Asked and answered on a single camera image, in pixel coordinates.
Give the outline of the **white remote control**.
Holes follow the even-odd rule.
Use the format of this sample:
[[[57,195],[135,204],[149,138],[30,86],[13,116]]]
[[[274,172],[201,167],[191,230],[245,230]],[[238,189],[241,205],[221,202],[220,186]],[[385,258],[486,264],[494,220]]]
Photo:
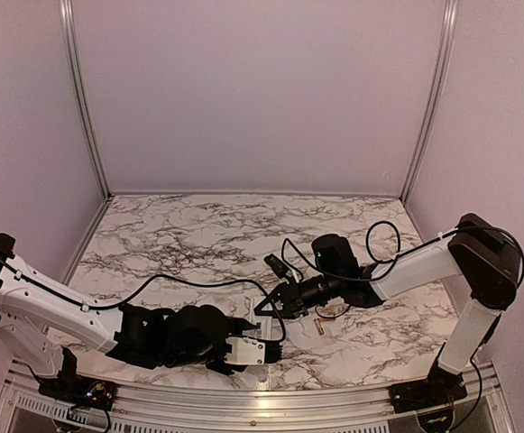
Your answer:
[[[279,320],[276,319],[274,316],[256,316],[254,314],[253,308],[259,301],[262,300],[262,298],[262,295],[258,295],[252,297],[249,300],[248,312],[245,316],[245,319],[252,323],[261,324],[261,334],[259,336],[251,337],[262,340],[277,341],[282,337]]]

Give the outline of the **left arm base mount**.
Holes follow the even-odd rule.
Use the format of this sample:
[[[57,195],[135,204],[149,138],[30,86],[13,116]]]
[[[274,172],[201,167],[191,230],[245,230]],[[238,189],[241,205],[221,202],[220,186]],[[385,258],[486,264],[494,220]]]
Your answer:
[[[77,357],[62,348],[62,364],[52,379],[35,375],[39,393],[73,406],[110,411],[113,407],[117,385],[77,373]]]

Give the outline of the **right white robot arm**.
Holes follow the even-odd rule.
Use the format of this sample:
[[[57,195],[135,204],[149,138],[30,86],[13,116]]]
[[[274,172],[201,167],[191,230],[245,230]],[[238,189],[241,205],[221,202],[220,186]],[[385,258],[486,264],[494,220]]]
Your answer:
[[[388,259],[372,257],[365,265],[341,235],[320,236],[312,251],[308,265],[316,274],[305,280],[295,278],[296,269],[285,258],[265,257],[281,283],[256,306],[256,314],[294,319],[332,299],[340,299],[347,309],[377,309],[412,291],[432,289],[448,299],[446,282],[465,282],[470,299],[419,386],[420,397],[429,404],[438,404],[454,390],[524,281],[524,250],[518,239],[474,213],[423,244],[399,248]]]

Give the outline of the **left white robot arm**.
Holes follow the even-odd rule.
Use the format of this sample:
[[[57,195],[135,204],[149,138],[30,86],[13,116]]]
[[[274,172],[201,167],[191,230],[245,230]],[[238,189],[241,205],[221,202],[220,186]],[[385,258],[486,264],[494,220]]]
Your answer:
[[[52,327],[126,364],[145,369],[206,364],[223,374],[265,364],[268,344],[247,336],[252,324],[204,305],[147,309],[103,305],[37,272],[0,234],[0,340],[67,401],[80,401],[87,382],[62,366],[67,356],[44,334]]]

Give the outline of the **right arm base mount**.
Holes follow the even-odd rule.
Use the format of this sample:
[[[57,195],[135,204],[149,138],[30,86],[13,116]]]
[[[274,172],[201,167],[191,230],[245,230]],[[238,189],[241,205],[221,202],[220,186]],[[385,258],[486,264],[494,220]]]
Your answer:
[[[394,412],[404,413],[452,404],[466,398],[468,392],[460,373],[443,370],[435,361],[426,378],[393,384],[389,394]]]

